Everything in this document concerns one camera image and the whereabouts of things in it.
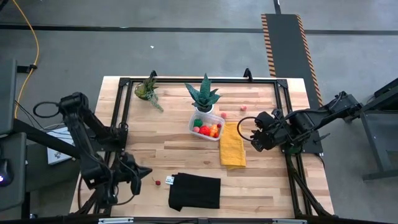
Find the succulent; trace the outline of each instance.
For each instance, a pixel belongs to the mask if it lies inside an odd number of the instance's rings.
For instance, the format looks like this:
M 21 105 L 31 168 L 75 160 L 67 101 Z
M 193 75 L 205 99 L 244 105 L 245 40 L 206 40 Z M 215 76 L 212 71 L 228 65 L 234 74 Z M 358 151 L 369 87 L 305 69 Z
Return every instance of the succulent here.
M 158 97 L 154 91 L 157 88 L 154 86 L 155 83 L 156 79 L 152 77 L 145 79 L 141 84 L 136 86 L 134 93 L 142 100 L 149 100 L 152 105 L 163 112 L 163 108 L 157 103 Z
M 195 101 L 192 103 L 193 106 L 196 106 L 199 111 L 208 112 L 211 110 L 211 106 L 215 104 L 218 99 L 221 97 L 216 94 L 218 89 L 210 91 L 211 81 L 208 79 L 207 74 L 200 85 L 200 91 L 196 90 L 193 86 L 186 83 L 189 94 L 191 94 L 192 99 Z

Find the black towel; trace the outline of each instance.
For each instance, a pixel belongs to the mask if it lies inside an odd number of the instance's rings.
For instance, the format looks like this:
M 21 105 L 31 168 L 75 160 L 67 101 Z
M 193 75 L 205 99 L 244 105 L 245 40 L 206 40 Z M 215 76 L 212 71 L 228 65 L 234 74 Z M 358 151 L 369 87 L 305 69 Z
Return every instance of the black towel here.
M 170 186 L 169 206 L 181 211 L 182 207 L 220 208 L 221 179 L 178 173 Z

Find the concrete floor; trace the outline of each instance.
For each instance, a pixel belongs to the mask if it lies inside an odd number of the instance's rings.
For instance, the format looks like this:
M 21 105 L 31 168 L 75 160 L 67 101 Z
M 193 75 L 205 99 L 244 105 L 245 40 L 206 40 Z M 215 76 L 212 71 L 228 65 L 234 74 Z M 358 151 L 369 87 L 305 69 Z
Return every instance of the concrete floor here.
M 272 0 L 19 2 L 33 24 L 76 26 L 261 28 L 260 14 L 274 13 Z M 301 15 L 305 29 L 398 29 L 397 1 L 280 2 L 282 13 Z M 24 23 L 11 2 L 0 12 L 0 22 Z M 0 33 L 0 60 L 14 57 L 21 64 L 32 63 L 35 45 L 29 31 Z M 241 76 L 249 67 L 257 77 L 269 76 L 262 34 L 38 31 L 37 35 L 39 69 L 21 101 L 28 110 L 39 101 L 59 100 L 74 91 L 85 93 L 95 108 L 105 75 L 148 75 L 154 69 L 163 75 Z M 397 78 L 398 36 L 309 35 L 307 40 L 325 102 L 341 90 L 365 102 L 372 92 Z M 18 75 L 19 86 L 24 77 Z M 39 119 L 43 125 L 60 120 Z M 335 213 L 397 223 L 398 178 L 361 180 L 363 174 L 376 170 L 361 122 L 335 121 L 320 132 L 331 133 L 322 144 Z M 32 211 L 41 216 L 68 213 L 75 181 L 36 193 Z

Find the white label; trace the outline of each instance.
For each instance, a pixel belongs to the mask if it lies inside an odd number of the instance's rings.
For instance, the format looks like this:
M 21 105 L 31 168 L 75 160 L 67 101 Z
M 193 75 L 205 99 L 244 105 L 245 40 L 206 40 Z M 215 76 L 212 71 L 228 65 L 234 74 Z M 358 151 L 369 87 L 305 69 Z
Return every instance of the white label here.
M 171 176 L 166 177 L 166 184 L 173 185 L 173 182 L 174 182 L 174 177 Z

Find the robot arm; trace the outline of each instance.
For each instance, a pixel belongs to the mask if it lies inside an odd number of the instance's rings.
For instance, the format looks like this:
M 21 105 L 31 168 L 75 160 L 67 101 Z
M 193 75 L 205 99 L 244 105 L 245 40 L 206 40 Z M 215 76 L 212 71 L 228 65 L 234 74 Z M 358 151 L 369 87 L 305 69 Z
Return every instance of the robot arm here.
M 313 132 L 337 118 L 347 119 L 354 116 L 361 107 L 352 95 L 342 91 L 335 99 L 317 110 L 297 110 L 284 116 L 281 110 L 275 109 L 272 112 L 274 118 L 264 111 L 254 118 L 259 129 L 252 131 L 250 139 L 241 136 L 251 141 L 252 146 L 259 152 L 282 144 L 288 144 L 291 149 L 300 149 Z
M 58 113 L 63 116 L 63 122 L 68 127 L 80 156 L 80 171 L 89 189 L 96 189 L 97 200 L 104 207 L 116 205 L 117 194 L 114 189 L 120 182 L 131 183 L 133 195 L 141 191 L 141 179 L 152 172 L 152 169 L 137 165 L 134 156 L 124 152 L 128 133 L 128 125 L 120 124 L 118 128 L 107 127 L 90 111 L 88 98 L 82 93 L 74 93 L 60 100 L 59 103 L 42 102 L 34 107 L 51 103 L 58 106 Z M 95 136 L 89 136 L 87 127 Z M 115 152 L 113 165 L 109 167 L 97 151 Z

